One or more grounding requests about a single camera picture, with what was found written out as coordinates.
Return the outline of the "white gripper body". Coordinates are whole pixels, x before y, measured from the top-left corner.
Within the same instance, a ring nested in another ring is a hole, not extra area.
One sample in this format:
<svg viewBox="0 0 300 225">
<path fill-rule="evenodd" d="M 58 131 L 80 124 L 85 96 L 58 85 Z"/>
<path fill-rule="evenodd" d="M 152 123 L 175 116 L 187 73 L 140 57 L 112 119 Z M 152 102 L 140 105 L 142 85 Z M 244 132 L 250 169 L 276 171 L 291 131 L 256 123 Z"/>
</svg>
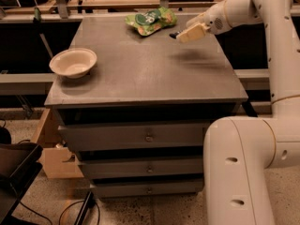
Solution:
<svg viewBox="0 0 300 225">
<path fill-rule="evenodd" d="M 204 12 L 203 21 L 214 35 L 223 34 L 234 27 L 261 23 L 252 0 L 224 0 Z"/>
</svg>

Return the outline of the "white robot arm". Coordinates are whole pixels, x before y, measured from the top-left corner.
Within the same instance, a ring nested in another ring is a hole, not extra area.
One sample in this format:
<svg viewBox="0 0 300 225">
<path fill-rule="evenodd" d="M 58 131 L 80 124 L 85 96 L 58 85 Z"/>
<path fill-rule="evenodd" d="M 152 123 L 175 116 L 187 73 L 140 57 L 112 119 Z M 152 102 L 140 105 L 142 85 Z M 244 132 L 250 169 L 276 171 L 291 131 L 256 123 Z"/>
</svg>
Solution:
<svg viewBox="0 0 300 225">
<path fill-rule="evenodd" d="M 300 158 L 300 39 L 293 0 L 224 0 L 187 22 L 182 43 L 243 24 L 265 31 L 272 116 L 225 117 L 207 129 L 203 168 L 209 225 L 275 225 L 264 171 Z"/>
</svg>

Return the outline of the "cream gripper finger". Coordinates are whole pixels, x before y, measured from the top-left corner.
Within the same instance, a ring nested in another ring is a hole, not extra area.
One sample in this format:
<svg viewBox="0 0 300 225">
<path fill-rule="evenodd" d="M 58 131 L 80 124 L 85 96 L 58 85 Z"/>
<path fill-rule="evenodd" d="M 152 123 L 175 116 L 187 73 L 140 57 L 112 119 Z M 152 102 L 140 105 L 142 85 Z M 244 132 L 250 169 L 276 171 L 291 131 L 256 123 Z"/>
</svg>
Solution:
<svg viewBox="0 0 300 225">
<path fill-rule="evenodd" d="M 197 15 L 196 17 L 188 20 L 186 23 L 186 27 L 192 27 L 195 25 L 205 25 L 204 15 L 205 15 L 205 13 L 201 13 L 201 14 Z"/>
<path fill-rule="evenodd" d="M 198 22 L 180 32 L 176 36 L 176 39 L 181 43 L 187 43 L 190 41 L 198 40 L 203 38 L 209 29 L 209 26 L 206 26 L 204 23 Z"/>
</svg>

